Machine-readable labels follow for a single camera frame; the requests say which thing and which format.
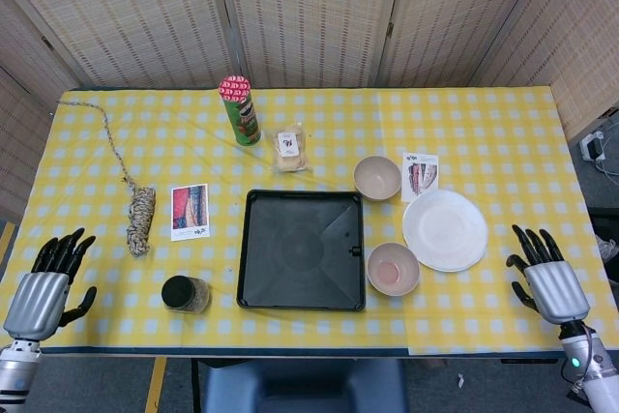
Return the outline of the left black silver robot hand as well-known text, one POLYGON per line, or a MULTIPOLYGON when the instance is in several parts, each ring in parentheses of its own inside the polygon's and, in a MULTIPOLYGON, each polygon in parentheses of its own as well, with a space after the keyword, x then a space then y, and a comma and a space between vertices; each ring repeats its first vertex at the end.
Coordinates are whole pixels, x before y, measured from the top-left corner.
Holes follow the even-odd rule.
POLYGON ((40 249, 31 271, 21 279, 3 328, 13 339, 43 341, 83 317, 93 306, 97 288, 91 286, 81 303, 66 308, 71 286, 82 259, 96 238, 79 228, 62 238, 52 238, 40 249))

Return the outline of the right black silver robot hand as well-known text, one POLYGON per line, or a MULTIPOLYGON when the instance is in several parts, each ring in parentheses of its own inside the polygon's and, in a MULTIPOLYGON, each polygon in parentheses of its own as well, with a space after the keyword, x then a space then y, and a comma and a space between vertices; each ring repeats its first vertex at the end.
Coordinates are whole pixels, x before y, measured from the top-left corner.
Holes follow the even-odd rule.
POLYGON ((583 321, 590 305, 574 269, 565 260, 554 238, 545 229, 536 233, 513 224, 512 230, 525 259, 511 254, 506 259, 506 266, 517 268, 529 288, 525 290, 519 281, 512 281, 516 297, 550 324, 561 326, 583 321))

